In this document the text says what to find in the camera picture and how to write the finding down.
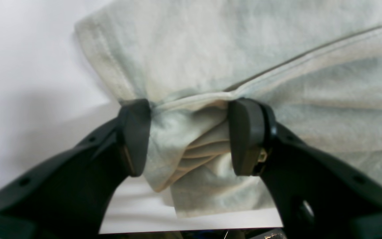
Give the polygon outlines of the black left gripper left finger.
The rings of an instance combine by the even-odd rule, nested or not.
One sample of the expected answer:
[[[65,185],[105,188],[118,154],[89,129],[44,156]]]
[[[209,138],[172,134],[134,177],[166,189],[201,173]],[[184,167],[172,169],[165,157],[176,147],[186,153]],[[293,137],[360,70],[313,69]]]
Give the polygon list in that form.
[[[148,100],[124,102],[75,147],[0,189],[0,239],[96,238],[117,187],[144,172],[150,126]]]

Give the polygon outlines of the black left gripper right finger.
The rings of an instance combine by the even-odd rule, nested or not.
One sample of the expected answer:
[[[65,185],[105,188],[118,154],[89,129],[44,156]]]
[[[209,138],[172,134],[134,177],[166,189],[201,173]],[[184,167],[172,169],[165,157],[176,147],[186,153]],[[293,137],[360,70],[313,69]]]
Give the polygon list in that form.
[[[267,187],[289,239],[382,239],[382,186],[309,146],[267,104],[241,98],[227,110],[232,166]]]

